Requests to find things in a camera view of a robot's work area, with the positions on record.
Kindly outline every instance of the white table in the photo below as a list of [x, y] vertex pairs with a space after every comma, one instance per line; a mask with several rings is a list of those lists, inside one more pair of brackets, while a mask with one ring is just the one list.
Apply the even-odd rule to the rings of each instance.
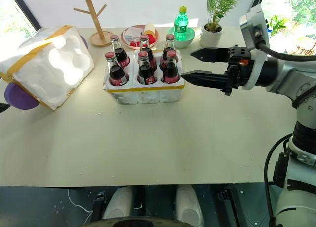
[[[79, 31], [89, 40], [95, 30]], [[157, 49], [163, 49], [167, 28], [158, 31]], [[184, 69], [222, 73], [225, 63], [189, 56], [200, 48], [198, 34], [197, 28], [194, 42], [181, 49]], [[219, 46], [235, 44], [244, 46], [241, 31], [226, 27]], [[290, 100], [260, 87], [224, 96], [186, 83], [176, 103], [116, 104], [102, 90], [104, 54], [111, 47], [89, 50], [96, 67], [62, 107], [0, 113], [0, 185], [257, 182], [271, 146], [294, 128]], [[4, 88], [1, 82], [1, 101]]]

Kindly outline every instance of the blue floor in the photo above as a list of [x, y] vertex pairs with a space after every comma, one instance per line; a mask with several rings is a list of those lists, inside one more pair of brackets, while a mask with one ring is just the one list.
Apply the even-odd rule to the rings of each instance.
[[[193, 185], [205, 219], [205, 227], [221, 227], [214, 204], [213, 185]], [[271, 187], [272, 204], [276, 205], [281, 189]], [[247, 227], [267, 227], [269, 218], [263, 183], [231, 184], [238, 191]], [[117, 187], [87, 187], [70, 191], [74, 203], [92, 209], [96, 194], [104, 191], [111, 198]], [[0, 187], [1, 227], [78, 227], [88, 213], [68, 200], [68, 189], [40, 187]], [[146, 186], [147, 213], [152, 216], [174, 218], [173, 185]], [[235, 227], [229, 201], [224, 202], [231, 227]]]

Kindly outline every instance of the red bottle cap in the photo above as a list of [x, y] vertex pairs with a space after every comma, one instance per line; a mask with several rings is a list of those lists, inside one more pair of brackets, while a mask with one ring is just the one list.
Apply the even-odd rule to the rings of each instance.
[[146, 51], [140, 51], [138, 53], [138, 57], [140, 58], [148, 57], [148, 53]]
[[115, 54], [113, 53], [113, 52], [107, 52], [106, 54], [105, 54], [105, 57], [106, 58], [114, 58], [115, 57]]
[[174, 35], [173, 34], [167, 34], [166, 39], [167, 40], [174, 40]]
[[115, 41], [115, 40], [118, 40], [119, 39], [119, 36], [118, 35], [111, 35], [110, 36], [110, 40], [111, 41]]
[[139, 39], [148, 40], [149, 38], [148, 38], [148, 35], [141, 35], [141, 36], [139, 36]]
[[170, 50], [167, 52], [167, 57], [174, 58], [176, 56], [177, 56], [177, 53], [174, 50]]

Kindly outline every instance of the green plastic bottle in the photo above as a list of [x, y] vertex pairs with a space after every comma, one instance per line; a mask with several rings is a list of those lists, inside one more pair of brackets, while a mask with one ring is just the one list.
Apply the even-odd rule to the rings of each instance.
[[174, 20], [174, 34], [177, 41], [185, 41], [188, 26], [187, 7], [181, 6]]

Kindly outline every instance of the green bowl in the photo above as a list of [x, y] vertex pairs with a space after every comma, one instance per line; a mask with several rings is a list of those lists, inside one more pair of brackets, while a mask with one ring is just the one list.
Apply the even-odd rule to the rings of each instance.
[[[168, 31], [168, 34], [175, 34], [174, 33], [174, 27], [171, 27]], [[174, 40], [174, 45], [176, 48], [185, 48], [187, 47], [190, 43], [192, 43], [194, 39], [194, 30], [190, 27], [187, 28], [187, 35], [186, 35], [186, 40], [185, 41], [177, 41], [176, 39]]]

